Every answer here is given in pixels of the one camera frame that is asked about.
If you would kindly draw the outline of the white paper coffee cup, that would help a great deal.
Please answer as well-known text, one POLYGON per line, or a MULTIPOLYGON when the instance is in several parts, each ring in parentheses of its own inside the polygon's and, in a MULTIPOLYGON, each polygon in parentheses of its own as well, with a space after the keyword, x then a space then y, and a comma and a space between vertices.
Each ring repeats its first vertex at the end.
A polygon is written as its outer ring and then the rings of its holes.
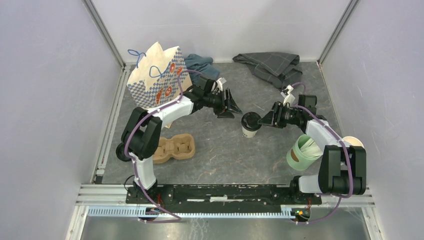
POLYGON ((246 138, 253 138, 258 131, 257 129, 256 130, 250 130, 250 129, 247 129, 247 128, 244 128, 244 127, 242 127, 241 129, 242 129, 243 136, 246 137, 246 138))

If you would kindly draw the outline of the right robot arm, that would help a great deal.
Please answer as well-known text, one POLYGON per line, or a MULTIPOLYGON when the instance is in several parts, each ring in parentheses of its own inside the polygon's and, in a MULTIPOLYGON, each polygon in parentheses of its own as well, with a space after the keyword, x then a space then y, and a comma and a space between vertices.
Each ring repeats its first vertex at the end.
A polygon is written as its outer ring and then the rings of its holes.
POLYGON ((289 189, 288 196, 295 204, 302 204, 309 194, 349 198, 363 195, 367 189, 366 150, 344 141, 322 115, 317 115, 317 101, 315 95, 308 94, 300 94, 294 106, 276 101, 258 120, 259 125, 280 129, 298 126, 323 153, 318 174, 294 178, 297 185, 289 189))

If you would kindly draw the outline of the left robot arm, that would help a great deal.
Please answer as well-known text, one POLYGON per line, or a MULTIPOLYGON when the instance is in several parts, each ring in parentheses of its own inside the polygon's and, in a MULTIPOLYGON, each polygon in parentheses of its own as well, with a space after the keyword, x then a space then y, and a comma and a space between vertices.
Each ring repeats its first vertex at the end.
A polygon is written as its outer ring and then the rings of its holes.
POLYGON ((162 128, 204 107, 211 108, 218 118, 233 119, 235 114, 242 113, 230 89, 222 90, 218 81, 208 78, 200 79, 165 104, 150 109, 136 107, 132 111, 115 153, 119 160, 132 163, 134 186, 139 189, 137 196, 145 204, 157 198, 153 155, 159 146, 162 128))

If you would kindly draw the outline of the black coffee cup lid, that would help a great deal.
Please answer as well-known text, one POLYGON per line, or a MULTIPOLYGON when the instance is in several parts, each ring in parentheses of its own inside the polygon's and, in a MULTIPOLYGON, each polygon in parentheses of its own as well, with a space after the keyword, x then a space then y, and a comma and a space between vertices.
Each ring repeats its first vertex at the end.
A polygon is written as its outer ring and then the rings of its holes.
POLYGON ((261 124, 258 121, 261 119, 261 116, 256 112, 247 112, 241 118, 241 125, 244 129, 254 132, 261 128, 261 124))

